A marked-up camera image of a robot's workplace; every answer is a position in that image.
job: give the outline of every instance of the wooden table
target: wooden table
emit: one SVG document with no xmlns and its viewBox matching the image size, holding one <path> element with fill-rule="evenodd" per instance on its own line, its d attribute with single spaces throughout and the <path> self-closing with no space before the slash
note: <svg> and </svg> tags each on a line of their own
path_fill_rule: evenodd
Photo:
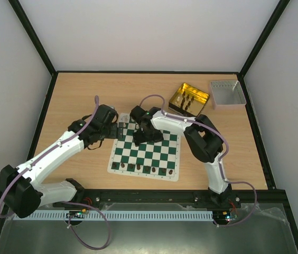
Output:
<svg viewBox="0 0 298 254">
<path fill-rule="evenodd" d="M 205 74 L 101 74 L 59 73 L 41 131 L 36 154 L 59 138 L 75 120 L 90 114 L 95 107 L 94 96 L 100 104 L 112 105 L 118 113 L 129 113 L 149 94 L 160 94 L 167 101 L 183 83 L 205 92 L 211 80 L 236 80 L 236 75 Z M 160 107 L 159 98 L 150 98 L 144 109 Z M 211 101 L 203 110 L 219 132 L 228 140 L 230 152 L 224 158 L 228 179 L 244 180 L 256 189 L 267 189 L 246 110 L 213 110 Z M 204 164 L 192 155 L 185 138 L 181 142 L 180 176 L 177 182 L 121 176 L 107 172 L 113 140 L 105 140 L 101 148 L 85 149 L 58 169 L 45 183 L 74 178 L 90 189 L 207 189 L 208 178 Z M 250 189 L 233 185 L 233 189 Z"/>
</svg>

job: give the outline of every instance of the green and white chessboard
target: green and white chessboard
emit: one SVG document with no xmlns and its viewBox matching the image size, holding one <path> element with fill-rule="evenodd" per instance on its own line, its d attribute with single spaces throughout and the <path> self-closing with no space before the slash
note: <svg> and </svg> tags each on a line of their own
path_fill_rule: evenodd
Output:
<svg viewBox="0 0 298 254">
<path fill-rule="evenodd" d="M 120 114 L 119 123 L 124 126 L 123 137 L 114 141 L 108 164 L 109 173 L 173 182 L 179 179 L 179 135 L 162 131 L 162 142 L 142 143 L 136 147 L 133 143 L 133 132 L 138 125 L 125 113 Z"/>
</svg>

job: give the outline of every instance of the robotic arm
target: robotic arm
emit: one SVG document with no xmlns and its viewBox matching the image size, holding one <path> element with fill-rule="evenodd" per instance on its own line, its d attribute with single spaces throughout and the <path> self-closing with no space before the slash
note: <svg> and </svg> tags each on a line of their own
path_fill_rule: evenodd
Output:
<svg viewBox="0 0 298 254">
<path fill-rule="evenodd" d="M 231 191 L 231 186 L 223 180 L 219 167 L 221 164 L 224 178 L 226 178 L 222 161 L 219 159 L 223 151 L 223 141 L 204 127 L 191 123 L 199 122 L 217 131 L 208 117 L 205 115 L 197 117 L 171 116 L 164 114 L 157 107 L 145 111 L 139 106 L 131 111 L 131 117 L 141 127 L 134 133 L 134 142 L 137 146 L 142 142 L 163 140 L 160 130 L 185 136 L 192 154 L 204 162 L 209 178 L 209 189 L 213 192 L 213 201 L 220 204 L 226 199 Z"/>
<path fill-rule="evenodd" d="M 115 109 L 100 105 L 89 122 L 85 126 L 85 119 L 89 116 L 74 121 L 56 142 L 29 161 L 18 165 L 16 168 L 8 165 L 0 173 L 0 197 L 8 185 L 18 174 L 28 168 L 28 171 L 20 177 L 4 197 L 4 202 L 17 216 L 23 218 L 33 213 L 39 206 L 60 201 L 80 202 L 83 199 L 84 188 L 73 179 L 66 179 L 61 183 L 42 184 L 45 178 L 71 156 L 100 141 L 117 139 L 121 133 L 117 127 L 118 114 Z M 175 134 L 184 135 L 193 155 L 204 162 L 208 177 L 209 189 L 212 192 L 211 199 L 221 205 L 229 193 L 231 186 L 226 183 L 220 173 L 219 158 L 222 154 L 222 140 L 207 129 L 190 123 L 187 120 L 205 124 L 213 129 L 211 121 L 205 116 L 198 117 L 168 117 L 160 108 L 153 107 L 149 111 L 136 106 L 131 111 L 131 117 L 141 127 L 134 132 L 134 143 L 159 142 L 163 140 L 160 130 L 167 130 Z"/>
<path fill-rule="evenodd" d="M 59 201 L 81 201 L 84 188 L 73 179 L 61 183 L 42 184 L 44 179 L 71 156 L 104 138 L 117 138 L 117 112 L 100 105 L 89 125 L 76 135 L 86 124 L 83 119 L 74 121 L 56 142 L 29 161 L 16 168 L 8 165 L 0 172 L 0 197 L 16 176 L 20 177 L 8 191 L 4 202 L 17 216 L 23 218 L 33 213 L 39 206 Z"/>
</svg>

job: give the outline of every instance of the gold tray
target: gold tray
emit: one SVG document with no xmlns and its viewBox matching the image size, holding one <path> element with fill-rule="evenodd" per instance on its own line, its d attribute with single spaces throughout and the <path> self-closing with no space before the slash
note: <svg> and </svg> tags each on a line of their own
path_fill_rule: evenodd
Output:
<svg viewBox="0 0 298 254">
<path fill-rule="evenodd" d="M 198 116 L 207 104 L 209 97 L 209 94 L 183 83 L 169 100 L 169 108 L 185 116 Z"/>
</svg>

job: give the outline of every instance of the white enclosure wall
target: white enclosure wall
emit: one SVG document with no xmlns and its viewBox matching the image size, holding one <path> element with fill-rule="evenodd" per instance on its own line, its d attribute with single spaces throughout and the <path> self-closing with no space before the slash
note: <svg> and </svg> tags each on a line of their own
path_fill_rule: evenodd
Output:
<svg viewBox="0 0 298 254">
<path fill-rule="evenodd" d="M 298 226 L 298 1 L 290 1 L 246 76 L 278 188 Z"/>
<path fill-rule="evenodd" d="M 278 0 L 20 0 L 56 70 L 240 71 Z"/>
<path fill-rule="evenodd" d="M 7 0 L 0 0 L 0 170 L 26 160 L 50 74 Z"/>
</svg>

